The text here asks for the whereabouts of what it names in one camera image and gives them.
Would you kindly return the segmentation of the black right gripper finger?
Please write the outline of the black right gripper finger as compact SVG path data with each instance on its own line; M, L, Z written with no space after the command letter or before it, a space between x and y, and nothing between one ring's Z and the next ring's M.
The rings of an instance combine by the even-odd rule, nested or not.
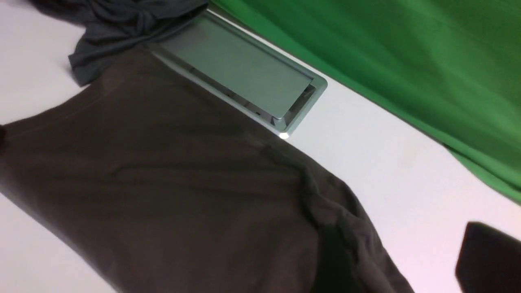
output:
M521 243L478 221L466 225L455 269L464 293L519 293Z

